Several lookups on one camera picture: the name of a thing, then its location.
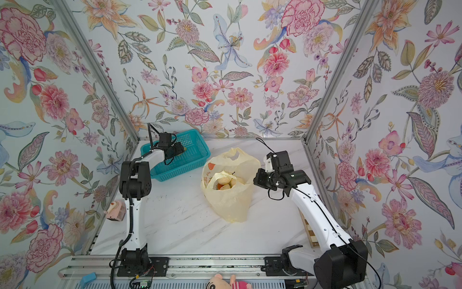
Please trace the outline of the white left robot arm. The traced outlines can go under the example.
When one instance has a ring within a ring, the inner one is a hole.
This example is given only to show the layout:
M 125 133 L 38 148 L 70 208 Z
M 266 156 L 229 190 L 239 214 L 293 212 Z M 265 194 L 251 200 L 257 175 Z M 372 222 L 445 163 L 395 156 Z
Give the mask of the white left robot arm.
M 172 133 L 159 134 L 157 143 L 151 142 L 147 153 L 122 164 L 119 192 L 125 202 L 128 227 L 125 239 L 119 243 L 116 258 L 120 265 L 134 271 L 146 271 L 152 266 L 148 244 L 144 233 L 144 207 L 152 190 L 151 167 L 174 159 L 185 152 L 177 136 Z

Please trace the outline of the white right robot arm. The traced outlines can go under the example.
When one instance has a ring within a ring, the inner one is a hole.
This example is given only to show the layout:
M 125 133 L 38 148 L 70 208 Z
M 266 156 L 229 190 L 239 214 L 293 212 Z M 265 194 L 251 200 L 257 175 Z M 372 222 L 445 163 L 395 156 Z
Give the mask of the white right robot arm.
M 304 171 L 288 173 L 259 169 L 254 184 L 269 191 L 281 189 L 302 212 L 320 245 L 320 253 L 302 245 L 282 250 L 277 268 L 287 275 L 313 274 L 324 289 L 343 289 L 364 281 L 368 249 L 354 241 L 330 214 Z

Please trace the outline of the yellow plastic bag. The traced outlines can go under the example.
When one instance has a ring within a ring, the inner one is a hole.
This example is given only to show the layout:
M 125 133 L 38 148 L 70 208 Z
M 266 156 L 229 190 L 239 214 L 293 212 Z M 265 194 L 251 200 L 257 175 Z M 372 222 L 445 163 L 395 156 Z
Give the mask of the yellow plastic bag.
M 240 148 L 211 158 L 203 167 L 201 189 L 210 207 L 228 223 L 247 220 L 253 179 L 261 163 Z

